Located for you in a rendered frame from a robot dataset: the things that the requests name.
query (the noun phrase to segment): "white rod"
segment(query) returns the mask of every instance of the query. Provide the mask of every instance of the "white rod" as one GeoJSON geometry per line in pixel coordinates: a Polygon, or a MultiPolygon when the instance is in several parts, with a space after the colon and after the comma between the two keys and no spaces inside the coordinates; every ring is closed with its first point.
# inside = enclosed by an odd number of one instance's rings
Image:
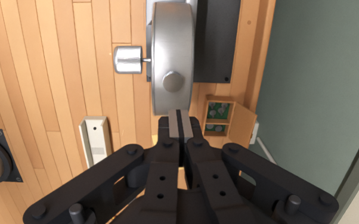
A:
{"type": "Polygon", "coordinates": [[[264,143],[262,143],[260,137],[257,137],[257,141],[258,141],[258,144],[261,146],[262,150],[265,152],[265,155],[267,155],[268,159],[269,159],[272,163],[274,163],[275,165],[277,165],[276,162],[275,162],[275,160],[274,160],[274,158],[272,157],[271,153],[270,153],[270,152],[268,151],[268,149],[265,147],[264,143]]]}

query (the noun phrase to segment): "silver knob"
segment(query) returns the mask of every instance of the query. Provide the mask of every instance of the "silver knob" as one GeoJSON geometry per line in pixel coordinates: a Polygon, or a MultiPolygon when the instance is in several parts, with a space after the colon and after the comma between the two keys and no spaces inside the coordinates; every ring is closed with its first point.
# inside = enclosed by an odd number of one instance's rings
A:
{"type": "Polygon", "coordinates": [[[141,46],[117,46],[113,53],[114,70],[118,74],[141,74],[142,62],[150,62],[142,58],[141,46]]]}

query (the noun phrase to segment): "wooden floor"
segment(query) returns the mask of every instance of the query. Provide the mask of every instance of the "wooden floor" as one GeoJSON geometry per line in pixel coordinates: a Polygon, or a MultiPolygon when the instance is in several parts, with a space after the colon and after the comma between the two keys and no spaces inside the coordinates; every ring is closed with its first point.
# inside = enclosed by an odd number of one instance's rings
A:
{"type": "MultiPolygon", "coordinates": [[[[274,5],[242,0],[231,83],[195,83],[191,116],[207,94],[255,111],[274,5]]],[[[84,116],[108,117],[114,150],[153,145],[146,74],[116,74],[112,62],[115,46],[145,48],[144,18],[145,0],[0,0],[0,129],[24,180],[0,183],[0,224],[23,223],[31,204],[86,169],[84,116]]]]}

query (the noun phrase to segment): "open wooden box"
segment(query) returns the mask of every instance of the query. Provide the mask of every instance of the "open wooden box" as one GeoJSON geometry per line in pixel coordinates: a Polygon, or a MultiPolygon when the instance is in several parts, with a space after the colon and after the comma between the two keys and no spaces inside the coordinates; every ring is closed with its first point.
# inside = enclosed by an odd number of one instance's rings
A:
{"type": "Polygon", "coordinates": [[[203,108],[203,120],[200,121],[200,127],[202,128],[204,136],[229,138],[234,143],[248,148],[256,119],[257,115],[255,113],[241,104],[236,103],[232,97],[207,95],[203,108]],[[227,103],[227,117],[225,119],[209,118],[210,102],[215,102],[216,104],[227,103]],[[224,128],[222,128],[223,131],[217,132],[215,130],[207,130],[206,125],[221,125],[224,128]]]}

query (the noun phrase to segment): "gray-green wall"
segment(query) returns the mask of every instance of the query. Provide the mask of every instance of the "gray-green wall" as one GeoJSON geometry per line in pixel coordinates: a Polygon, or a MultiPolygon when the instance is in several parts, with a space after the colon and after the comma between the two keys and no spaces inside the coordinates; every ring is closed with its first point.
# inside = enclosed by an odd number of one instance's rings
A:
{"type": "Polygon", "coordinates": [[[256,113],[278,165],[334,195],[359,149],[359,1],[277,0],[256,113]]]}

